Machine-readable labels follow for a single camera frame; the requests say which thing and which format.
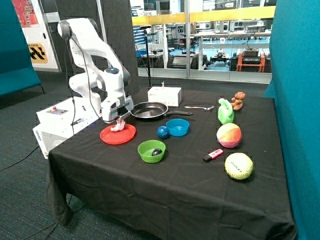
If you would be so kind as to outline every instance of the brown teddy bear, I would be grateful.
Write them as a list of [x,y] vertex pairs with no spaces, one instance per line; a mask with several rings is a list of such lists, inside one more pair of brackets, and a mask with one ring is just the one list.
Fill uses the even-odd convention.
[[234,97],[231,99],[233,110],[238,111],[242,108],[244,102],[243,99],[245,98],[246,94],[242,91],[237,92]]

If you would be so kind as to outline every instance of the orange machine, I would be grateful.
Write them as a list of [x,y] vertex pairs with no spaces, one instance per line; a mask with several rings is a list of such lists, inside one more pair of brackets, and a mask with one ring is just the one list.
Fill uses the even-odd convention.
[[259,52],[258,49],[248,48],[240,52],[236,71],[263,73],[265,71],[265,64],[266,56],[264,52]]

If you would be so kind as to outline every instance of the black tablecloth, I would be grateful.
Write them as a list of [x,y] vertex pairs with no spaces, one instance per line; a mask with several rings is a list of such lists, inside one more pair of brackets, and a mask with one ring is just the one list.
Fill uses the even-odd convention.
[[[71,220],[66,194],[72,194],[97,212],[114,216],[137,230],[174,240],[294,239],[297,233],[288,195],[285,167],[272,98],[246,97],[235,112],[242,140],[223,148],[216,133],[221,126],[218,100],[209,92],[183,91],[179,107],[170,111],[192,116],[168,116],[141,121],[130,116],[136,136],[122,145],[108,145],[99,135],[108,125],[96,121],[49,153],[46,199],[60,224]],[[147,92],[133,98],[146,101]],[[187,109],[184,106],[215,108]],[[159,140],[157,128],[174,118],[189,121],[187,135],[162,140],[164,158],[155,164],[141,160],[137,148]],[[208,163],[203,157],[216,149],[223,155]],[[232,153],[247,154],[253,173],[233,180],[225,172]]]

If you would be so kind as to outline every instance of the frying pan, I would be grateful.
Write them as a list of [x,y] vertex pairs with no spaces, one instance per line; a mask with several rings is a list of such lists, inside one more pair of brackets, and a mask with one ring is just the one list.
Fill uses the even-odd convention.
[[131,115],[137,119],[158,119],[163,116],[184,115],[191,116],[192,112],[186,111],[168,111],[168,106],[161,102],[141,102],[134,105]]

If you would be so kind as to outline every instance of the softball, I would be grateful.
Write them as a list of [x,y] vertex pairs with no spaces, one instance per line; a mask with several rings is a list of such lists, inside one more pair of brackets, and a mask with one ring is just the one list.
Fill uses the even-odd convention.
[[251,175],[254,164],[247,155],[242,152],[236,152],[226,158],[224,167],[231,178],[242,180]]

